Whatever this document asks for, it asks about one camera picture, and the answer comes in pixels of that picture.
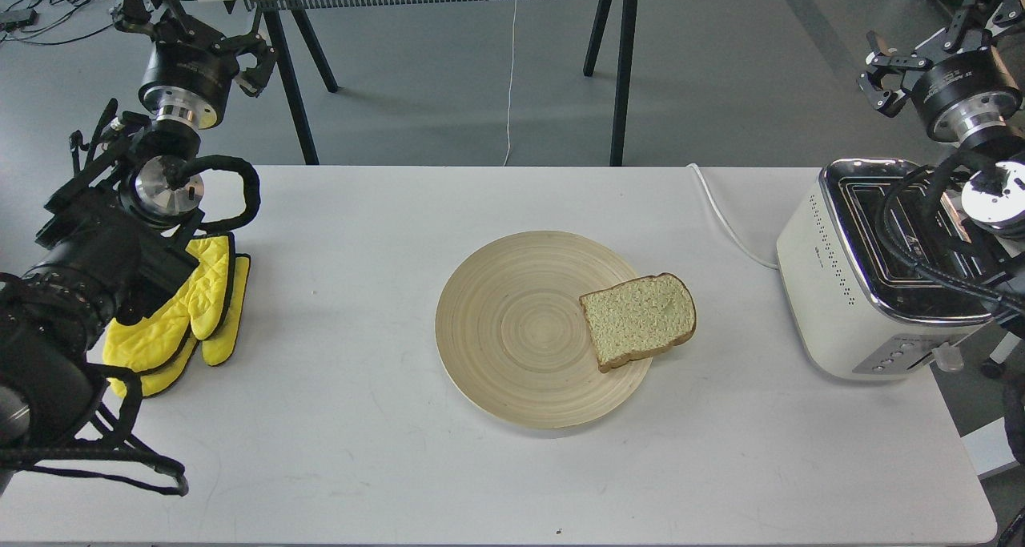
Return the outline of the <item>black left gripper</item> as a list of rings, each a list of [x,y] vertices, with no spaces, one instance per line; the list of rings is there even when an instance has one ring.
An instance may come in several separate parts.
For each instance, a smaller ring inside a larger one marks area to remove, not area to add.
[[[233,79],[244,94],[259,97],[278,58],[263,34],[225,38],[212,26],[189,22],[179,0],[117,0],[112,22],[118,31],[153,42],[139,90],[147,111],[183,99],[199,130],[223,122]]]

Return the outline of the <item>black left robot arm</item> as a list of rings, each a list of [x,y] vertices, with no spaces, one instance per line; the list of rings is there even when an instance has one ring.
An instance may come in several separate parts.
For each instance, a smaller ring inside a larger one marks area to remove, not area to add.
[[[199,155],[200,131],[223,120],[231,85],[257,97],[277,52],[256,28],[228,37],[179,0],[119,0],[114,27],[151,40],[139,101],[112,99],[88,142],[72,144],[73,175],[49,198],[46,249],[23,276],[2,276],[2,482],[18,472],[95,478],[58,461],[138,463],[173,479],[111,481],[183,496],[184,467],[133,435],[142,376],[89,362],[110,322],[135,324],[165,305],[198,267],[197,232],[251,223],[259,175],[248,161]]]

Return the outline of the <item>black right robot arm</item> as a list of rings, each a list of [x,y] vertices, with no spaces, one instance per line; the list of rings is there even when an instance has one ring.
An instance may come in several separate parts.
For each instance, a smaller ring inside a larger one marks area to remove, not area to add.
[[[907,183],[927,184],[927,214],[949,190],[959,191],[963,214],[986,243],[983,274],[970,280],[926,266],[907,251],[898,259],[914,274],[977,300],[997,324],[1023,335],[1023,131],[1011,117],[1023,109],[997,39],[1023,22],[1023,0],[962,0],[948,26],[900,54],[875,32],[858,86],[875,111],[895,117],[912,104],[927,138],[951,144],[937,167],[915,171]]]

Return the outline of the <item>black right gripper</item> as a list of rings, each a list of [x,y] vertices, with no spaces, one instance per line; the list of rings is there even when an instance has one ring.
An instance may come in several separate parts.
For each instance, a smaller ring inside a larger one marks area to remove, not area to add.
[[[963,51],[970,32],[995,38],[1023,19],[1023,0],[962,0],[945,29],[942,50]],[[929,58],[898,54],[878,33],[867,33],[866,40],[869,54],[858,76],[862,95],[875,112],[893,118],[912,87],[911,101],[933,141],[977,142],[980,132],[1004,127],[1023,106],[1023,92],[995,48],[960,52],[930,69]]]

